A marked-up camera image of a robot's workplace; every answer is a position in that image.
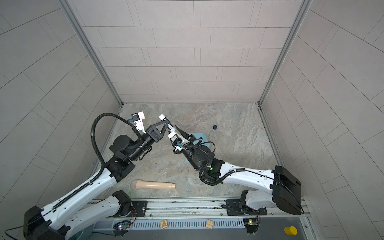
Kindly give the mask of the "teal paper envelope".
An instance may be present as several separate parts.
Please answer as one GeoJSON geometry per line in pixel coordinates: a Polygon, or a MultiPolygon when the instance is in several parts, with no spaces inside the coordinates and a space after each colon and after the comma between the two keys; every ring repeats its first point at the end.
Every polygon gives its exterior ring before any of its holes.
{"type": "Polygon", "coordinates": [[[182,153],[187,161],[194,166],[195,169],[205,166],[212,162],[213,153],[209,146],[210,143],[204,142],[205,134],[185,134],[186,143],[182,144],[182,153]]]}

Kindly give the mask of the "blue white glue stick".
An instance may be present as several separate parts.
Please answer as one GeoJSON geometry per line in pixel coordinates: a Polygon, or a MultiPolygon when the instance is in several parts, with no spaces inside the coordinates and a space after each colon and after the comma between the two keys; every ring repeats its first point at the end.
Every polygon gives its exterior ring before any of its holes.
{"type": "Polygon", "coordinates": [[[160,119],[161,121],[163,121],[163,120],[166,119],[166,117],[165,117],[165,115],[161,114],[161,115],[159,116],[159,119],[160,119]]]}

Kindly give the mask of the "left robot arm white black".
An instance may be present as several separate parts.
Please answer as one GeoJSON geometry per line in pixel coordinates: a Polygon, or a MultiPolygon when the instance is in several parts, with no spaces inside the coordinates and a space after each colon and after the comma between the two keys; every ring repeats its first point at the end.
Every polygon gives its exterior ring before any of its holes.
{"type": "Polygon", "coordinates": [[[97,221],[119,214],[128,215],[131,200],[124,191],[117,191],[106,200],[85,208],[94,197],[124,179],[135,167],[134,161],[150,151],[153,143],[159,142],[166,131],[173,128],[169,120],[160,116],[160,122],[143,130],[139,119],[133,121],[112,114],[103,113],[91,127],[91,143],[100,161],[100,170],[74,190],[58,200],[39,208],[34,206],[24,214],[23,236],[26,240],[68,240],[70,237],[97,221]],[[113,143],[114,156],[105,162],[95,138],[95,129],[100,119],[113,117],[129,125],[138,139],[132,141],[128,136],[119,136],[113,143]]]}

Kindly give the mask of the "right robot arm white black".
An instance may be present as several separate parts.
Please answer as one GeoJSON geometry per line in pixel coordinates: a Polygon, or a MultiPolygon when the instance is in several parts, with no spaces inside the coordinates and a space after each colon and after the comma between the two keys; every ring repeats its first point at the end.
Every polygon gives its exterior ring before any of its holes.
{"type": "Polygon", "coordinates": [[[218,160],[208,146],[178,127],[169,127],[168,135],[175,154],[183,154],[206,185],[237,184],[248,187],[242,192],[241,213],[254,215],[260,208],[277,207],[291,215],[302,215],[302,183],[283,166],[273,170],[255,170],[218,160]]]}

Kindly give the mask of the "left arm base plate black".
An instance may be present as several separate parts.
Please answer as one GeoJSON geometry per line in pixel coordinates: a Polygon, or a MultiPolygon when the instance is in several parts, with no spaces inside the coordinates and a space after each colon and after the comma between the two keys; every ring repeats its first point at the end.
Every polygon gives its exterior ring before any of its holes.
{"type": "Polygon", "coordinates": [[[144,217],[147,211],[148,201],[132,201],[128,211],[124,211],[119,217],[132,218],[132,217],[144,217]]]}

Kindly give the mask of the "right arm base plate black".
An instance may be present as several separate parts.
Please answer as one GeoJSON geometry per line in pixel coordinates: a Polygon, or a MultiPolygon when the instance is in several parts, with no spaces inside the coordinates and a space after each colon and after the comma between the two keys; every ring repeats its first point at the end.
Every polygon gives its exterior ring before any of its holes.
{"type": "Polygon", "coordinates": [[[241,200],[226,200],[221,207],[226,209],[228,216],[266,216],[268,214],[266,208],[255,210],[242,203],[241,200]]]}

